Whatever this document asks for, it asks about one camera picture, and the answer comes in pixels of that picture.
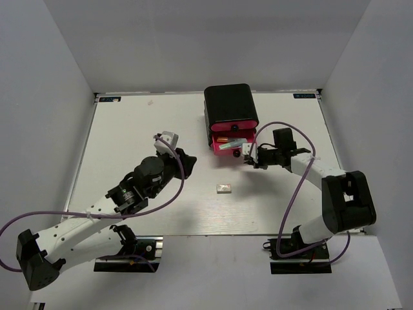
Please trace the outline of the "green highlighter pen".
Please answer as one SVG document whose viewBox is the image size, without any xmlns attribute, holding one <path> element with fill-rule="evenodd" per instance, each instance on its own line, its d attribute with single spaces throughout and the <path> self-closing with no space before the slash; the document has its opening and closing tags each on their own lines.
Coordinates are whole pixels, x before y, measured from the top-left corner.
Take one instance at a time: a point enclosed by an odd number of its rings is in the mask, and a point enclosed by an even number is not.
<svg viewBox="0 0 413 310">
<path fill-rule="evenodd" d="M 233 146 L 233 145 L 230 144 L 230 142 L 228 142 L 228 143 L 224 143 L 224 144 L 220 145 L 220 146 L 219 146 L 219 150 L 233 149 L 233 148 L 237 148 L 237 147 L 239 147 L 239 146 L 240 146 L 240 145 L 235 145 L 235 146 Z"/>
</svg>

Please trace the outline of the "pink drawer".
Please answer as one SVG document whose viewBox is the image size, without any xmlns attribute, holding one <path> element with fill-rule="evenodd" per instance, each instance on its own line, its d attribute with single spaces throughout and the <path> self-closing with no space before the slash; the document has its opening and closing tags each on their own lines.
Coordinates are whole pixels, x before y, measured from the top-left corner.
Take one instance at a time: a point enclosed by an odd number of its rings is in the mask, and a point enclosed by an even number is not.
<svg viewBox="0 0 413 310">
<path fill-rule="evenodd" d="M 211 143 L 216 156 L 235 156 L 239 157 L 242 153 L 244 143 L 252 143 L 256 135 L 256 129 L 213 132 Z"/>
<path fill-rule="evenodd" d="M 237 132 L 240 130 L 255 129 L 259 123 L 256 120 L 216 122 L 210 126 L 212 132 Z"/>
</svg>

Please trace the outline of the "white staples box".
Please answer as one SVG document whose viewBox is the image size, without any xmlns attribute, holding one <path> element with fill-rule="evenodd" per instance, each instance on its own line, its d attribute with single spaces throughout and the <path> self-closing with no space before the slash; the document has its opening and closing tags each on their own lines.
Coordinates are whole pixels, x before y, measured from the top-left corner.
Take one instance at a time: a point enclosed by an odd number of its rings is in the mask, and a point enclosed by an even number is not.
<svg viewBox="0 0 413 310">
<path fill-rule="evenodd" d="M 217 184 L 216 192 L 218 194 L 230 194 L 232 192 L 231 184 Z"/>
</svg>

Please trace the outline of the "light blue glue stick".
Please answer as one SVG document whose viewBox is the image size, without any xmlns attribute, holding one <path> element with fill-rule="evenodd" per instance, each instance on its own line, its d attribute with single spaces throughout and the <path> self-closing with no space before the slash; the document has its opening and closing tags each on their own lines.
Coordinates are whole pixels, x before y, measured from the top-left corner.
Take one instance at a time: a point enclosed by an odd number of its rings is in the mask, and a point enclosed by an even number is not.
<svg viewBox="0 0 413 310">
<path fill-rule="evenodd" d="M 235 145 L 242 145 L 247 142 L 248 140 L 246 138 L 238 138 L 238 139 L 234 139 L 233 141 L 231 141 L 230 144 L 235 146 Z"/>
</svg>

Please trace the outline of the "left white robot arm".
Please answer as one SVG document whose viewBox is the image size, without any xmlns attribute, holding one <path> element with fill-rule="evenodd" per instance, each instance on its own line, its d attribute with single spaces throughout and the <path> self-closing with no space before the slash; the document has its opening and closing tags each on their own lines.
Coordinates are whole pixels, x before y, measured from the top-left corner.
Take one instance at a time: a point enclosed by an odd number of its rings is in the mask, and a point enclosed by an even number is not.
<svg viewBox="0 0 413 310">
<path fill-rule="evenodd" d="M 37 233 L 27 229 L 17 237 L 16 258 L 30 291 L 40 290 L 78 264 L 102 256 L 115 259 L 143 254 L 145 244 L 120 222 L 148 206 L 174 178 L 187 179 L 197 158 L 177 148 L 178 157 L 157 152 L 142 160 L 117 186 L 86 210 Z"/>
</svg>

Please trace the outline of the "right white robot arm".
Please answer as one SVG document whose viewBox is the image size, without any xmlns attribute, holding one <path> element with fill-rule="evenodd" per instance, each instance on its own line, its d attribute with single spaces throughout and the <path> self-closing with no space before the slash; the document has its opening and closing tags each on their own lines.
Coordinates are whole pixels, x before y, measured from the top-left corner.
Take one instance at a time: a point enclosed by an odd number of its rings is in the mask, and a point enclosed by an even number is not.
<svg viewBox="0 0 413 310">
<path fill-rule="evenodd" d="M 316 149 L 298 148 L 291 128 L 273 131 L 274 147 L 266 149 L 255 142 L 243 145 L 245 162 L 256 169 L 279 165 L 300 176 L 300 181 L 287 205 L 289 212 L 305 181 L 321 191 L 321 214 L 297 226 L 290 237 L 289 253 L 281 250 L 276 240 L 276 253 L 281 258 L 307 257 L 337 233 L 372 225 L 377 220 L 374 202 L 366 176 L 361 171 L 348 172 L 323 163 Z"/>
</svg>

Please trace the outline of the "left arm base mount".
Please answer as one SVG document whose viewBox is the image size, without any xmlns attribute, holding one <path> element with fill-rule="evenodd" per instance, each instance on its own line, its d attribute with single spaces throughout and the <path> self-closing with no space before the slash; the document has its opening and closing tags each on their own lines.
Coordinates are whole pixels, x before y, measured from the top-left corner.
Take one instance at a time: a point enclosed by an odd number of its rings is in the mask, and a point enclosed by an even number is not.
<svg viewBox="0 0 413 310">
<path fill-rule="evenodd" d="M 115 254 L 97 258 L 94 272 L 155 273 L 161 262 L 162 236 L 137 236 L 127 225 L 111 225 L 110 232 L 118 235 Z"/>
</svg>

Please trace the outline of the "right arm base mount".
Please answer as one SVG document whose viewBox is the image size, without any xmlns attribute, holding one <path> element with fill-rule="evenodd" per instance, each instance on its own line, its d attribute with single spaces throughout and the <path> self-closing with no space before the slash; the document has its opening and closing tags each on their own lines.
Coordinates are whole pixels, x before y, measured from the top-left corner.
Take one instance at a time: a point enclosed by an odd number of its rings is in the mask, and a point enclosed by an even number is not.
<svg viewBox="0 0 413 310">
<path fill-rule="evenodd" d="M 317 245 L 308 251 L 290 255 L 307 247 L 299 236 L 299 227 L 295 227 L 290 236 L 282 236 L 279 251 L 288 254 L 281 257 L 276 252 L 277 238 L 268 239 L 263 243 L 263 249 L 270 254 L 271 274 L 330 274 L 332 272 L 330 255 L 326 243 Z"/>
</svg>

